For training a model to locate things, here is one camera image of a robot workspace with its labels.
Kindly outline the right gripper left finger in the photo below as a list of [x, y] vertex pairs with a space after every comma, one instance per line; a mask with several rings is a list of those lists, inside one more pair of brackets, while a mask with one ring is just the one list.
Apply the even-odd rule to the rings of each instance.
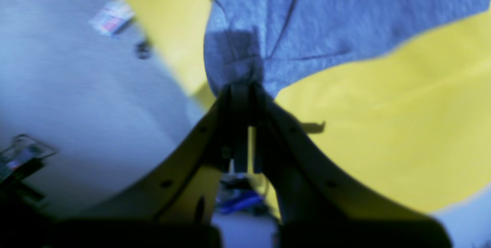
[[226, 85], [179, 147], [126, 190], [54, 226], [51, 248], [221, 248], [222, 174], [248, 169], [250, 87]]

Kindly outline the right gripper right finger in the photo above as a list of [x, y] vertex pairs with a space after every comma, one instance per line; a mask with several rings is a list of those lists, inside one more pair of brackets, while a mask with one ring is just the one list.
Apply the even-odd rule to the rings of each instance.
[[272, 184], [278, 248], [450, 248], [443, 225], [354, 179], [257, 84], [250, 88], [254, 171]]

